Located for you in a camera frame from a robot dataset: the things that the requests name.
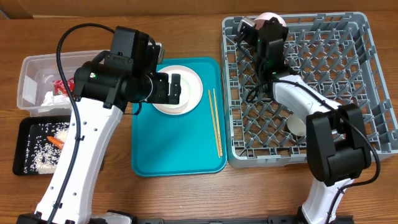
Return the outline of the small white bowl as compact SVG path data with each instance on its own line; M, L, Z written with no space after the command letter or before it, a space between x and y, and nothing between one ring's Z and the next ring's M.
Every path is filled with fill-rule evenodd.
M278 14L273 12L264 12L259 16L257 16L254 20L256 23L256 29L259 30L263 26L265 21L271 20L273 17L275 17L279 21L279 23L282 24L284 27L287 26L285 20L282 17L280 17Z

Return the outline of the white cup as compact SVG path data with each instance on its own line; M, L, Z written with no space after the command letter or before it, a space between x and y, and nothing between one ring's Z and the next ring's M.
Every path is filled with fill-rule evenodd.
M296 136L305 136L307 133L306 116L293 113L288 117L287 127Z

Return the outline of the red snack wrapper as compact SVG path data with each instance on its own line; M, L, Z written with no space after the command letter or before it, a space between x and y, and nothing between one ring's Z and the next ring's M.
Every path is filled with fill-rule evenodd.
M74 78L70 78L67 80L68 87L70 91L73 91L75 83ZM65 85L63 84L62 80L55 80L53 82L54 91L57 95L67 95L67 91Z

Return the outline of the white tissue paper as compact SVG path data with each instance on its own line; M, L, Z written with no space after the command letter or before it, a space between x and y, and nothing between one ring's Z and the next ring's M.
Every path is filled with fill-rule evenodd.
M41 106L61 106L68 108L71 106L71 103L67 95L54 95L52 91L48 91L44 96Z

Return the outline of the orange carrot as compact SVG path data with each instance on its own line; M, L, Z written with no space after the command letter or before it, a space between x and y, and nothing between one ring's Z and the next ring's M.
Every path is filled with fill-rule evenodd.
M52 137L52 136L47 136L47 139L48 139L52 144L54 144L57 148L59 148L60 150L63 149L63 146L64 146L64 142L63 142L63 141L61 141L61 140L59 140L59 139L57 139L57 138L55 138L55 137Z

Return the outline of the white rice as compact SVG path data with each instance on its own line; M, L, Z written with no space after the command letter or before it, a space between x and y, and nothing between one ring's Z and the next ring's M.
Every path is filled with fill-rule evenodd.
M47 136L66 141L69 122L33 124L29 129L23 174L53 174L62 150Z

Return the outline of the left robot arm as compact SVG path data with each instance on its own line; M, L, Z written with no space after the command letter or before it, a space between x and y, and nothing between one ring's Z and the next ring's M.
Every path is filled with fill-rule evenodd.
M127 105L178 104L180 75L157 72L164 54L148 34L122 26L112 33L111 48L78 68L66 89L72 114L57 167L35 211L19 223L137 223L129 213L92 213L96 180Z

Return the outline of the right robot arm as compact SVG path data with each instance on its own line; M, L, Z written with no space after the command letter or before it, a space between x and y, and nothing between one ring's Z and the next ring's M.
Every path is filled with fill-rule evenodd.
M277 16L268 17L255 30L256 70L263 90L305 125L307 163L314 180L295 221L352 223L352 218L338 218L336 209L346 189L354 187L355 179L371 165L372 147L361 110L356 104L341 105L325 98L284 63L289 30Z

